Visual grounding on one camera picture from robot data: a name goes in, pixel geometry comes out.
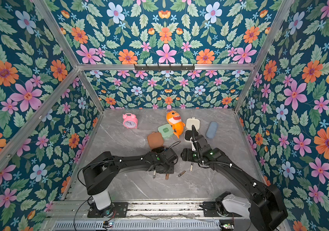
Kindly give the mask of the brown clipper case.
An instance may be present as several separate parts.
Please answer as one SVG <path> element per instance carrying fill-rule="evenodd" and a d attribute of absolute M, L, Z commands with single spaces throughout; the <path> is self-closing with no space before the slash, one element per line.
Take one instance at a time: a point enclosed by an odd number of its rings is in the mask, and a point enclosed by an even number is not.
<path fill-rule="evenodd" d="M 152 152 L 161 153 L 164 147 L 164 139 L 159 132 L 153 132 L 147 136 L 149 147 Z"/>

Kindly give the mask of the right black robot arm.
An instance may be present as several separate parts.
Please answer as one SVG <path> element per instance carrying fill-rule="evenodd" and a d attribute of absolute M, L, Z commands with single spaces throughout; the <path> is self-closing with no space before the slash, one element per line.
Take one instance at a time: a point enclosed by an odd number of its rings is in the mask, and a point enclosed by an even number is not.
<path fill-rule="evenodd" d="M 279 189 L 247 174 L 220 149 L 206 149 L 203 154 L 198 154 L 192 149 L 185 148 L 181 158 L 183 161 L 211 168 L 226 177 L 243 193 L 244 198 L 230 192 L 224 192 L 217 197 L 215 206 L 209 209 L 217 211 L 219 215 L 232 213 L 247 217 L 259 231 L 273 231 L 288 217 Z"/>

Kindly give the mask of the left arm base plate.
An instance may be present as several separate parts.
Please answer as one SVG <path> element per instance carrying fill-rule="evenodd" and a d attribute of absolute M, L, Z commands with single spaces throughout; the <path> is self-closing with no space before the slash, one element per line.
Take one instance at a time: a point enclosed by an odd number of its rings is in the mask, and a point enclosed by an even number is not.
<path fill-rule="evenodd" d="M 88 218 L 125 218 L 128 212 L 127 202 L 111 203 L 107 208 L 98 210 L 96 203 L 90 205 Z"/>

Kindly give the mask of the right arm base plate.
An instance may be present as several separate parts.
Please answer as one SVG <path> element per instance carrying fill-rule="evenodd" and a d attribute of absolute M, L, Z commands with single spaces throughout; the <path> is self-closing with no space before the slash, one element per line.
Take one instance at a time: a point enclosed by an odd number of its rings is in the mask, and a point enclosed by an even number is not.
<path fill-rule="evenodd" d="M 214 201 L 204 201 L 200 208 L 203 210 L 205 217 L 223 217 L 225 215 Z"/>

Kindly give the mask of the green clipper case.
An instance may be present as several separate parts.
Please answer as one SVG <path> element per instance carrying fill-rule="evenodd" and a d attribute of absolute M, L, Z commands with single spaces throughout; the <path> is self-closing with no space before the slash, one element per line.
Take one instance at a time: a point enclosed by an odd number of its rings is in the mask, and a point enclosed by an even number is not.
<path fill-rule="evenodd" d="M 164 140 L 170 139 L 174 133 L 170 124 L 164 124 L 158 127 L 158 132 L 161 134 Z"/>

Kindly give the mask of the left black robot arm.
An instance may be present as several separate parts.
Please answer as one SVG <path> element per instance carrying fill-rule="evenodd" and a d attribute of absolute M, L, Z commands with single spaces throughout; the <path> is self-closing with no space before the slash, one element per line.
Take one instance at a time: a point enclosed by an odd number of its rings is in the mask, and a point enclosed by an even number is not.
<path fill-rule="evenodd" d="M 150 151 L 141 156 L 120 157 L 111 152 L 103 152 L 82 168 L 87 194 L 92 196 L 92 210 L 99 217 L 109 217 L 114 205 L 107 190 L 119 173 L 133 171 L 153 171 L 157 174 L 173 174 L 179 157 L 171 148 L 161 152 Z"/>

